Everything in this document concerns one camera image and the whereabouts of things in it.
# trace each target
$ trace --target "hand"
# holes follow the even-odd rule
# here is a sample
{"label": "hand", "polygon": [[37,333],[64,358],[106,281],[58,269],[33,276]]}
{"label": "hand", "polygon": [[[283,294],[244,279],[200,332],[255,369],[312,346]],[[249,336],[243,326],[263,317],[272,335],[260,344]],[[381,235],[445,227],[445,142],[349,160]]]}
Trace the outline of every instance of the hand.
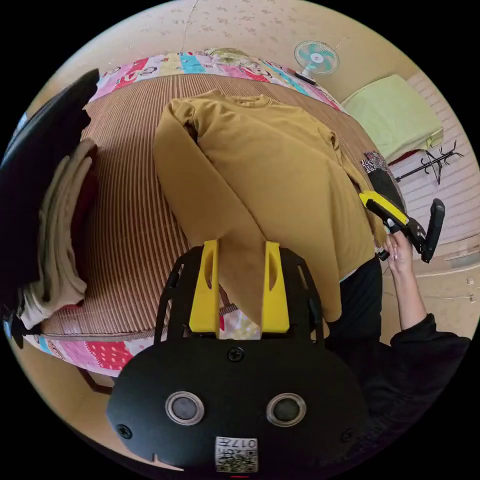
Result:
{"label": "hand", "polygon": [[412,244],[401,231],[387,235],[383,248],[390,254],[388,266],[393,275],[413,273]]}

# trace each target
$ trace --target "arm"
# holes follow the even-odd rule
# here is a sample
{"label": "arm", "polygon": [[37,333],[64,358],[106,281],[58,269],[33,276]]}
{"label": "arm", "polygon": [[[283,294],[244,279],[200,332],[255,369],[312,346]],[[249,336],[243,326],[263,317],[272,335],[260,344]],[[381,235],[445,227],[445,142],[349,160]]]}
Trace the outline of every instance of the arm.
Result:
{"label": "arm", "polygon": [[404,360],[415,365],[417,376],[425,370],[424,385],[432,386],[451,377],[470,344],[468,338],[437,331],[434,316],[425,310],[412,268],[412,246],[403,233],[388,235],[383,247],[388,250],[388,265],[395,284],[401,332],[390,345]]}
{"label": "arm", "polygon": [[390,253],[388,266],[395,285],[400,326],[402,330],[406,330],[427,317],[413,272],[412,245],[405,235],[398,231],[387,237],[383,248]]}

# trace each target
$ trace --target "bed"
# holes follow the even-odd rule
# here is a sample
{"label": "bed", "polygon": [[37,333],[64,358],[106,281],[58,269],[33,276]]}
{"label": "bed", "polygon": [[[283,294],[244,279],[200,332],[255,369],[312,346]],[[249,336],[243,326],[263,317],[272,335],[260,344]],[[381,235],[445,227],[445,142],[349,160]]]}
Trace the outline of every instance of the bed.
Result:
{"label": "bed", "polygon": [[[287,68],[230,49],[158,55],[104,74],[85,109],[83,137],[98,145],[99,192],[83,237],[88,288],[81,308],[44,320],[36,348],[91,372],[116,377],[153,343],[163,286],[191,246],[163,197],[152,139],[172,98],[218,89],[235,96],[267,95],[305,109],[334,130],[369,185],[362,161],[376,147],[362,127],[321,87]],[[259,332],[220,292],[224,336]],[[163,325],[166,335],[168,315]]]}

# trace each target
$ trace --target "mustard yellow sweatshirt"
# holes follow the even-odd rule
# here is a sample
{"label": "mustard yellow sweatshirt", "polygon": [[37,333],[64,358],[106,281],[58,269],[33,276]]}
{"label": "mustard yellow sweatshirt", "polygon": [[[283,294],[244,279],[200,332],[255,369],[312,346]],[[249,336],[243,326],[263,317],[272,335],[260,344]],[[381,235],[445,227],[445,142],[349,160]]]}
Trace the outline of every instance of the mustard yellow sweatshirt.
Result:
{"label": "mustard yellow sweatshirt", "polygon": [[153,157],[192,245],[219,239],[219,282],[260,323],[265,241],[302,256],[323,317],[342,313],[340,280],[373,258],[385,231],[335,133],[301,108],[211,91],[163,110]]}

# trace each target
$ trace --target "screw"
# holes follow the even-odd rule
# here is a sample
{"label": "screw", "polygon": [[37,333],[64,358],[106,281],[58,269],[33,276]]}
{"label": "screw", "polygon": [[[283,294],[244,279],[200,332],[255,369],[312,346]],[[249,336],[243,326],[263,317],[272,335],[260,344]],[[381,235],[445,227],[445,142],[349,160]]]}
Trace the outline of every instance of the screw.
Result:
{"label": "screw", "polygon": [[244,351],[234,346],[228,351],[226,356],[231,362],[239,362],[244,357]]}
{"label": "screw", "polygon": [[123,437],[126,440],[129,440],[132,438],[132,431],[123,423],[120,423],[119,425],[116,426],[116,431],[118,434]]}

